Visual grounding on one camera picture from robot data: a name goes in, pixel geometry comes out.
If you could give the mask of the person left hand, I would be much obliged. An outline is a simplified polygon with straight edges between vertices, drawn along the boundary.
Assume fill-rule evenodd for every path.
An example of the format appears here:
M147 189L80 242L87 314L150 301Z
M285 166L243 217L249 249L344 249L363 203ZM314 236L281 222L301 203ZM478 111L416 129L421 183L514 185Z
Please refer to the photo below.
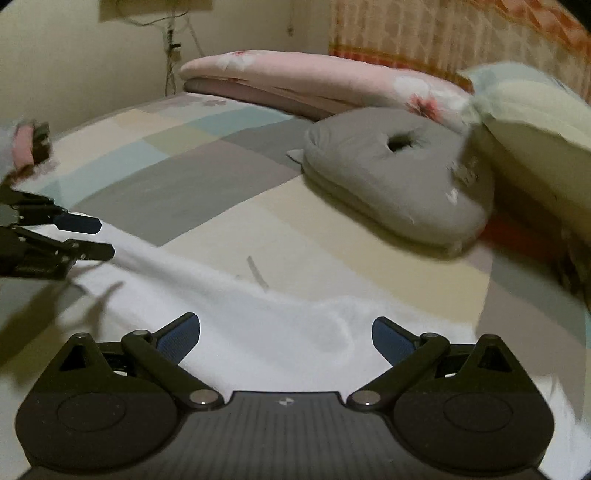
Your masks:
M47 122L23 120L1 127L1 183L15 185L40 172L52 154Z

